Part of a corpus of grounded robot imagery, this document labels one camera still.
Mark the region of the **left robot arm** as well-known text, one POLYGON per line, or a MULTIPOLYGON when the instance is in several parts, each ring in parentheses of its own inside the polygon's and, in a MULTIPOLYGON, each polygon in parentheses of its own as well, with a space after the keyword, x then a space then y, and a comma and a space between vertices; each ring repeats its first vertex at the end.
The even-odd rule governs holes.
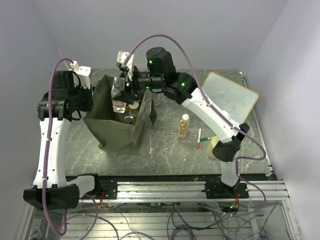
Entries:
POLYGON ((56 71, 52 85, 52 97, 45 93, 37 105, 41 140, 36 177, 32 188, 23 192, 23 199, 38 210, 43 209, 43 168, 46 143, 49 143, 47 161, 47 184, 45 189, 48 210, 74 209, 86 194, 98 198, 102 186, 96 173, 78 175, 67 181, 65 156, 67 136, 74 120, 73 113, 92 110, 91 68, 56 71))

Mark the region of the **small clear bottle grey cap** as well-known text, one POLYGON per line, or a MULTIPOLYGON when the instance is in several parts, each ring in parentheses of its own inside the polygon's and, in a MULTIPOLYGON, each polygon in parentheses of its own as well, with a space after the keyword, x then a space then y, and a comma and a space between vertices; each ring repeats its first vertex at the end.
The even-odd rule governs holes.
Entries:
POLYGON ((126 116, 124 118, 124 123, 128 125, 133 125, 134 124, 134 118, 133 116, 126 116))

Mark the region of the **olive canvas bag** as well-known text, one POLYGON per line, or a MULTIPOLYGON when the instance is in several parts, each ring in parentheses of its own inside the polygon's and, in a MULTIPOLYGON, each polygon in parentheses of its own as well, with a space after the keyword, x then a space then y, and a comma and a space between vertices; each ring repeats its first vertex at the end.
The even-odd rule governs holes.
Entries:
POLYGON ((157 120, 152 93, 149 90, 144 93, 135 124, 126 124, 116 120, 111 98, 112 82, 113 77, 104 75, 97 83, 92 110, 86 113, 83 121, 101 150, 136 155, 145 129, 152 129, 157 120))

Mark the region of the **green bottle beige cap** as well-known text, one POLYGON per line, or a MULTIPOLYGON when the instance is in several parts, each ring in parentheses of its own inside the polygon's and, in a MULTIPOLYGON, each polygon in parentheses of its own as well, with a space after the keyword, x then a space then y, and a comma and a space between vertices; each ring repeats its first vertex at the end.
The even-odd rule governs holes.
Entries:
POLYGON ((139 114, 140 110, 140 101, 134 101, 133 104, 129 104, 129 115, 132 116, 133 118, 136 118, 139 114))

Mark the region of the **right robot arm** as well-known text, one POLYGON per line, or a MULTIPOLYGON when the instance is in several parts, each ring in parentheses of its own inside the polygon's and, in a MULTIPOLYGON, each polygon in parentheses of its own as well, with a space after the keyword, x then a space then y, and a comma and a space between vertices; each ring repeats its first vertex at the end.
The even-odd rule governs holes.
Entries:
POLYGON ((146 52, 147 71, 134 65, 134 55, 119 51, 117 66, 122 72, 115 77, 111 87, 112 108, 123 114, 128 105, 138 100, 139 90, 162 93, 197 115, 218 137, 212 149, 221 165, 221 194, 226 198, 238 192, 240 182, 235 156, 249 131, 246 123, 238 123, 216 106, 205 94, 201 85, 188 73, 177 72, 172 55, 163 47, 153 47, 146 52))

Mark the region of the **clear bottle with black label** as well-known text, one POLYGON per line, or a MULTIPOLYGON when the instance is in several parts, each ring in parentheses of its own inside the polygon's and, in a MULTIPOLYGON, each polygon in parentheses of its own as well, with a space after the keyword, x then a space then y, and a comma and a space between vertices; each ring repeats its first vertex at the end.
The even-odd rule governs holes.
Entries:
POLYGON ((122 100, 125 90, 125 80, 121 77, 115 77, 111 86, 112 108, 115 113, 123 114, 126 111, 126 103, 122 100))

